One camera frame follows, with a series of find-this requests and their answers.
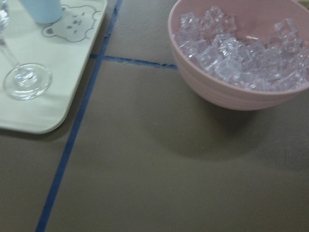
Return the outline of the blue plastic cup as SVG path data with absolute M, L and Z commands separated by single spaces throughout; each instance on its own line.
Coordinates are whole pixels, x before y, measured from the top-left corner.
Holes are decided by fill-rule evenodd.
M 20 0 L 30 17 L 39 24 L 50 24 L 62 17 L 59 0 Z

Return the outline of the pink bowl of ice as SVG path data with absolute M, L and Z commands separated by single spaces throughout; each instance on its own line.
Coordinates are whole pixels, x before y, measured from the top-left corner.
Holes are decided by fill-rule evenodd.
M 181 76 L 215 105 L 260 110 L 309 88 L 309 12 L 295 0 L 179 0 L 168 31 Z

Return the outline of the clear wine glass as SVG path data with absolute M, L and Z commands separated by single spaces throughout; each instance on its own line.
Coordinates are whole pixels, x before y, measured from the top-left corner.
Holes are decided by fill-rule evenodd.
M 3 31 L 9 23 L 8 2 L 0 2 L 0 51 L 8 59 L 12 69 L 3 81 L 5 93 L 19 101 L 31 100 L 42 95 L 51 85 L 52 72 L 39 63 L 20 63 L 8 47 Z

